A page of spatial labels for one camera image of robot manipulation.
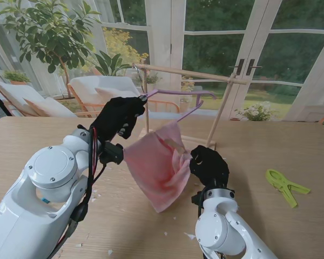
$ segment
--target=clothespin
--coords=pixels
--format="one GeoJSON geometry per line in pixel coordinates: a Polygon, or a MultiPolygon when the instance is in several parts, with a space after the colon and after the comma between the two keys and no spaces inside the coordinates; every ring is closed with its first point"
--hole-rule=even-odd
{"type": "Polygon", "coordinates": [[[303,194],[307,194],[311,191],[311,189],[287,180],[283,174],[273,169],[268,169],[265,177],[272,186],[274,186],[278,191],[282,192],[283,196],[292,208],[296,207],[298,203],[291,193],[291,190],[303,194]]]}

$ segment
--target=pink towel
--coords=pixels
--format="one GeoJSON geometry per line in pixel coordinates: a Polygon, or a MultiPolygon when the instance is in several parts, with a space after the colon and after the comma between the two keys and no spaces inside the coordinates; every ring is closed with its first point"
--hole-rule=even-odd
{"type": "Polygon", "coordinates": [[[124,150],[124,160],[134,180],[157,212],[168,208],[179,197],[190,177],[191,155],[179,154],[165,142],[168,139],[184,147],[176,121],[145,135],[124,150]]]}

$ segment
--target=table surface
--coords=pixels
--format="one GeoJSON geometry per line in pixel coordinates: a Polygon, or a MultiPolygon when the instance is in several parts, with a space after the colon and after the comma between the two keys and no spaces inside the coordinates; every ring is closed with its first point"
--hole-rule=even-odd
{"type": "MultiPolygon", "coordinates": [[[[40,148],[58,145],[88,118],[6,117],[0,120],[0,200],[40,148]]],[[[166,121],[151,120],[156,128],[166,121]]],[[[180,122],[183,135],[206,138],[211,121],[180,122]]],[[[137,123],[127,146],[137,139],[137,123]]],[[[235,189],[239,214],[279,259],[324,258],[324,128],[302,122],[220,122],[214,135],[230,169],[228,187],[235,189]],[[290,208],[265,179],[267,169],[310,188],[294,193],[299,206],[290,208]]],[[[54,258],[177,258],[201,259],[194,234],[197,207],[190,198],[201,189],[191,175],[180,198],[157,214],[138,188],[126,164],[109,165],[95,184],[96,199],[86,219],[54,258]]]]}

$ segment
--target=cushion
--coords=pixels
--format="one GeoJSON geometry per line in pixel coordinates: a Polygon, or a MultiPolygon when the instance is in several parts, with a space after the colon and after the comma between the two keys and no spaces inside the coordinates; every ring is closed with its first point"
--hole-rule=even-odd
{"type": "Polygon", "coordinates": [[[43,101],[24,100],[38,115],[42,117],[77,117],[61,103],[50,97],[47,97],[43,101]]]}
{"type": "Polygon", "coordinates": [[[96,92],[102,98],[102,103],[106,104],[110,99],[115,97],[138,97],[131,91],[121,91],[114,88],[95,88],[96,92]]]}
{"type": "Polygon", "coordinates": [[[96,92],[95,88],[114,88],[121,91],[131,91],[137,96],[139,92],[129,77],[106,77],[106,76],[88,76],[77,77],[70,81],[83,103],[102,104],[103,100],[96,92]]]}
{"type": "Polygon", "coordinates": [[[44,98],[29,85],[11,85],[0,82],[0,91],[9,99],[12,104],[23,112],[28,112],[32,115],[38,116],[24,100],[43,101],[44,98]]]}

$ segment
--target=flower pot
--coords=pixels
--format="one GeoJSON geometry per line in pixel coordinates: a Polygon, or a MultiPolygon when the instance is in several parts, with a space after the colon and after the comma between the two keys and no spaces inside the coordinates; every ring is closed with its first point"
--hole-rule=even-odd
{"type": "Polygon", "coordinates": [[[18,81],[12,81],[12,80],[11,80],[11,84],[13,84],[13,85],[27,85],[26,82],[18,82],[18,81]]]}
{"type": "Polygon", "coordinates": [[[155,89],[155,84],[147,84],[147,92],[151,92],[152,90],[155,89]]]}

